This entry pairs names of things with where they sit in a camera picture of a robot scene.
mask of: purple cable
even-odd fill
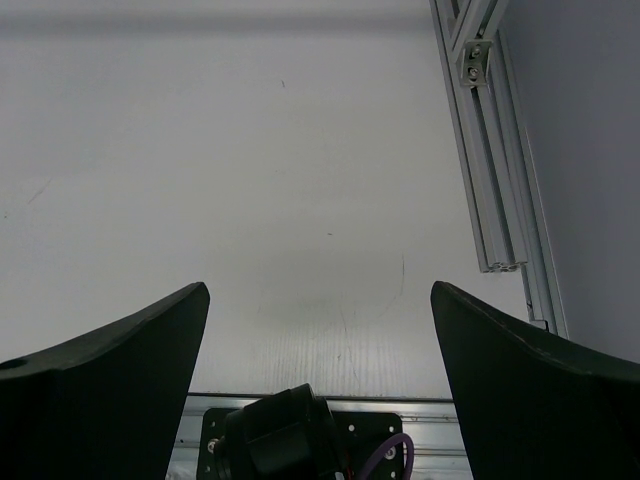
[[[398,444],[404,443],[407,446],[407,463],[404,465],[404,474],[402,480],[409,480],[411,478],[411,472],[413,471],[413,459],[415,456],[413,440],[406,433],[396,433],[389,437],[382,445],[376,448],[376,451],[371,454],[369,459],[364,462],[362,469],[356,476],[356,480],[367,480],[371,472],[378,466],[378,464],[384,458],[385,453],[391,450]]]

